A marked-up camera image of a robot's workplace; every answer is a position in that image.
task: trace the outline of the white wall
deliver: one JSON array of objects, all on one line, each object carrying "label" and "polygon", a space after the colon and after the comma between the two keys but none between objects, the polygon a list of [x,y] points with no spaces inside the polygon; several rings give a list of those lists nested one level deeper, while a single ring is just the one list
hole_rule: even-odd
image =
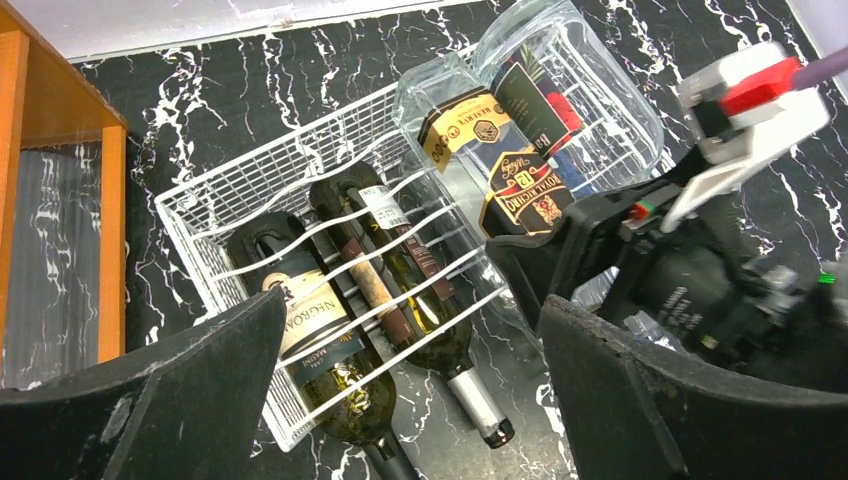
[{"label": "white wall", "polygon": [[10,0],[69,59],[463,0]]},{"label": "white wall", "polygon": [[[820,56],[848,46],[848,2],[845,0],[789,0],[789,6]],[[846,96],[848,72],[840,75],[836,83],[842,95]]]}]

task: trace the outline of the black label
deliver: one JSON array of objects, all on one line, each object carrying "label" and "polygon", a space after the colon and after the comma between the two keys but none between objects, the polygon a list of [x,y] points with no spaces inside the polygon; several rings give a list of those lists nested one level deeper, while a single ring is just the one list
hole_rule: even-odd
[{"label": "black label", "polygon": [[480,227],[490,237],[549,232],[574,197],[538,154],[504,153],[489,174]]},{"label": "black label", "polygon": [[522,46],[492,82],[495,98],[545,159],[560,150],[583,121],[544,66]]},{"label": "black label", "polygon": [[[295,250],[280,261],[262,267],[259,274],[254,275],[247,285],[247,293],[248,295],[255,295],[268,290],[272,286],[277,286],[278,283],[268,281],[268,277],[272,273],[283,273],[287,277],[298,277],[316,269],[318,269],[318,262],[315,261],[315,257],[311,253]],[[286,290],[286,301],[292,300],[290,289],[284,287],[284,290]]]}]

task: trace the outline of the green light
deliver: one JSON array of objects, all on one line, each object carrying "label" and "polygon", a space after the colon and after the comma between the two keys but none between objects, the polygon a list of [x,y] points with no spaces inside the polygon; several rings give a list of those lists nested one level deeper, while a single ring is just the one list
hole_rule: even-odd
[{"label": "green light", "polygon": [[641,205],[641,206],[642,206],[642,208],[644,208],[644,209],[645,209],[645,210],[647,210],[648,212],[653,212],[653,211],[654,211],[654,208],[656,208],[656,207],[654,207],[653,205],[651,205],[650,203],[648,203],[648,202],[646,202],[646,201],[644,201],[644,200],[639,200],[639,201],[638,201],[638,202],[636,202],[636,203],[638,203],[639,205]]},{"label": "green light", "polygon": [[701,345],[709,348],[710,350],[715,350],[715,347],[718,346],[718,340],[709,335],[704,335],[703,338],[701,338]]}]

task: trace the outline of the wine in bottle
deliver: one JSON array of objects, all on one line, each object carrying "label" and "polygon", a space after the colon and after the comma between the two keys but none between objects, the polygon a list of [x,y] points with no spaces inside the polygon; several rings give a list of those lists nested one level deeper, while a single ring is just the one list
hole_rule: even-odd
[{"label": "wine in bottle", "polygon": [[[268,213],[239,227],[227,242],[237,268],[252,265],[291,245],[305,229],[294,215]],[[368,335],[350,329],[350,306],[334,281],[324,282],[327,266],[312,240],[307,239],[275,263],[245,273],[249,294],[282,288],[288,304],[280,354],[283,358],[303,351],[339,330],[348,330],[334,342],[293,363],[289,372],[304,398],[317,407],[359,381],[382,361]],[[397,393],[386,372],[354,390],[318,421],[331,437],[362,447],[384,480],[417,479],[392,431]]]},{"label": "wine in bottle", "polygon": [[[373,207],[373,213],[328,229],[345,261],[381,248],[412,228],[394,199],[383,200],[388,191],[374,169],[363,162],[312,185],[311,203],[323,221]],[[404,291],[412,290],[441,271],[417,235],[384,253],[382,263],[394,283]],[[370,262],[353,267],[351,275],[372,308],[392,298]],[[398,350],[411,347],[461,311],[445,278],[409,297],[407,302],[410,316],[403,315],[396,307],[388,307],[378,314],[383,329]],[[460,322],[407,358],[413,365],[442,374],[489,447],[498,448],[512,439],[515,430],[471,361],[468,354],[471,338],[471,323]]]}]

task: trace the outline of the orange wooden frame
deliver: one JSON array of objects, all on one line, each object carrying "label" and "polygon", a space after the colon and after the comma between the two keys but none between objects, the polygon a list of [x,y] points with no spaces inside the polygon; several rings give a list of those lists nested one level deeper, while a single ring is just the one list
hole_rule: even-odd
[{"label": "orange wooden frame", "polygon": [[126,120],[0,0],[0,350],[20,151],[102,141],[98,359],[104,362],[124,353],[126,137]]}]

